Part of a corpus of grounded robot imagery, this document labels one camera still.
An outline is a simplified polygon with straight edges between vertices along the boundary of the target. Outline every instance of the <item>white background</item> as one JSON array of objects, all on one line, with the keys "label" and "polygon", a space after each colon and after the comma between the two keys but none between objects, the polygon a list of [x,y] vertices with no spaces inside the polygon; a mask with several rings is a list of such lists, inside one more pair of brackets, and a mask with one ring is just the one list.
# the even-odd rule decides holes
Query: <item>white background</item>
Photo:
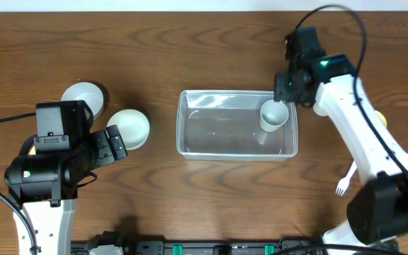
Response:
[{"label": "white background", "polygon": [[0,11],[308,11],[324,4],[408,11],[408,0],[0,0]]}]

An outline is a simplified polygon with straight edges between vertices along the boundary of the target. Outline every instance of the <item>plastic fork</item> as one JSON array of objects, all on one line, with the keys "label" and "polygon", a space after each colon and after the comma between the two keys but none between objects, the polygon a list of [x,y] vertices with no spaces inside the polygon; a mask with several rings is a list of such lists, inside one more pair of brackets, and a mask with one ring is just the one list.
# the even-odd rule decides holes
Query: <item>plastic fork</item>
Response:
[{"label": "plastic fork", "polygon": [[336,187],[336,194],[340,196],[344,195],[344,192],[346,192],[347,188],[349,187],[349,183],[351,182],[351,178],[356,169],[357,165],[355,165],[355,162],[353,161],[351,167],[349,167],[348,169],[346,176],[338,182],[338,186]]}]

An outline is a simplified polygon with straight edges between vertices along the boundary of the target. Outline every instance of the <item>green indicator light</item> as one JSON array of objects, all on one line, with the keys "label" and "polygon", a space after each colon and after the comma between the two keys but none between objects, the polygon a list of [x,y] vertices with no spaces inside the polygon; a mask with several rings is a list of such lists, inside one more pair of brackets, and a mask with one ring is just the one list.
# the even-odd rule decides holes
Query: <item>green indicator light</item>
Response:
[{"label": "green indicator light", "polygon": [[328,60],[323,60],[323,61],[320,62],[320,65],[322,65],[323,67],[325,67],[328,63],[329,63]]}]

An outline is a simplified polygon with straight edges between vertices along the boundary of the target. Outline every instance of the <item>wood grain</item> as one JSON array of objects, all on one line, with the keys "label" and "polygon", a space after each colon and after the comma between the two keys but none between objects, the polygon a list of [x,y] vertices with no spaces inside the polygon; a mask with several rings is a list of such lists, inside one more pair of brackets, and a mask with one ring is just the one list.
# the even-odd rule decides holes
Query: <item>wood grain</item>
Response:
[{"label": "wood grain", "polygon": [[[286,70],[282,39],[302,12],[0,13],[0,118],[58,101],[78,81],[94,81],[110,100],[92,130],[112,114],[141,108],[151,134],[130,158],[97,171],[79,191],[73,239],[119,229],[133,238],[279,239],[316,235],[345,217],[334,193],[351,156],[328,118],[298,109],[299,153],[284,162],[187,161],[176,151],[176,109],[185,89],[272,90]],[[408,151],[408,13],[361,13],[368,51],[361,78],[388,129]],[[356,24],[344,13],[318,13],[328,53],[355,62]],[[0,124],[3,175],[35,119]],[[408,253],[408,235],[399,239]],[[0,202],[0,254],[16,254],[11,211]]]}]

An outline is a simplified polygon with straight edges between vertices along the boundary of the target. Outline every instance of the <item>white round object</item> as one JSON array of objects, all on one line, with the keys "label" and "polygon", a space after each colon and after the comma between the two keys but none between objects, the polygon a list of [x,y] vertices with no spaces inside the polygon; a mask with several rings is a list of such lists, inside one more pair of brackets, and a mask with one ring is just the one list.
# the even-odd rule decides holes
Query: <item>white round object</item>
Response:
[{"label": "white round object", "polygon": [[108,121],[107,127],[117,125],[126,149],[138,149],[149,136],[149,121],[138,110],[122,110]]},{"label": "white round object", "polygon": [[273,132],[284,125],[289,118],[289,110],[284,102],[270,100],[261,107],[261,128]]},{"label": "white round object", "polygon": [[84,100],[92,111],[93,119],[97,119],[103,112],[103,93],[94,84],[79,82],[70,86],[62,95],[61,101]]}]

